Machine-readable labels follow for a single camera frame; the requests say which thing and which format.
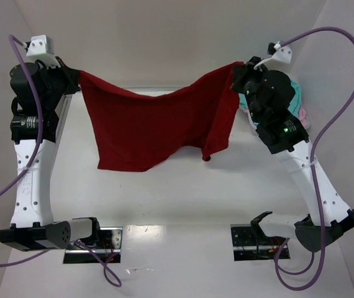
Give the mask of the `red t shirt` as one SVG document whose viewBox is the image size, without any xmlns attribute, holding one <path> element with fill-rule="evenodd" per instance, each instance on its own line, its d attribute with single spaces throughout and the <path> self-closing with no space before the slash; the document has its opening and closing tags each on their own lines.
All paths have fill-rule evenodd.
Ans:
<svg viewBox="0 0 354 298">
<path fill-rule="evenodd" d="M 234 66 L 161 96 L 136 94 L 80 71 L 98 169 L 143 172 L 182 147 L 199 148 L 204 161 L 227 149 L 239 107 L 239 96 L 231 89 Z"/>
</svg>

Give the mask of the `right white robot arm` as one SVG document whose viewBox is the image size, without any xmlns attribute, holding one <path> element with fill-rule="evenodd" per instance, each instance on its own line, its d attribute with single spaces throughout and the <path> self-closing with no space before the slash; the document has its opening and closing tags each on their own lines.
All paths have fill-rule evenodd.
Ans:
<svg viewBox="0 0 354 298">
<path fill-rule="evenodd" d="M 308 207 L 308 214 L 264 212 L 251 220 L 258 238 L 295 238 L 312 253 L 354 227 L 354 209 L 337 194 L 315 154 L 298 117 L 300 87 L 278 70 L 259 66 L 259 57 L 232 68 L 231 89 L 245 102 L 255 131 L 270 153 L 291 175 Z"/>
</svg>

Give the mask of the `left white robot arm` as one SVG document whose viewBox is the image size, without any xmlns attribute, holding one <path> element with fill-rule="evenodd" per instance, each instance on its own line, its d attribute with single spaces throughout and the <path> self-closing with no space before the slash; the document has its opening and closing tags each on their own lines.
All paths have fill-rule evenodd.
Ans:
<svg viewBox="0 0 354 298">
<path fill-rule="evenodd" d="M 75 241 L 93 246 L 99 240 L 95 217 L 55 221 L 51 211 L 50 178 L 73 94 L 80 90 L 79 73 L 65 65 L 26 63 L 39 100 L 34 99 L 20 65 L 10 70 L 15 93 L 11 104 L 11 139 L 17 158 L 17 192 L 9 228 L 0 242 L 20 251 L 65 249 Z"/>
</svg>

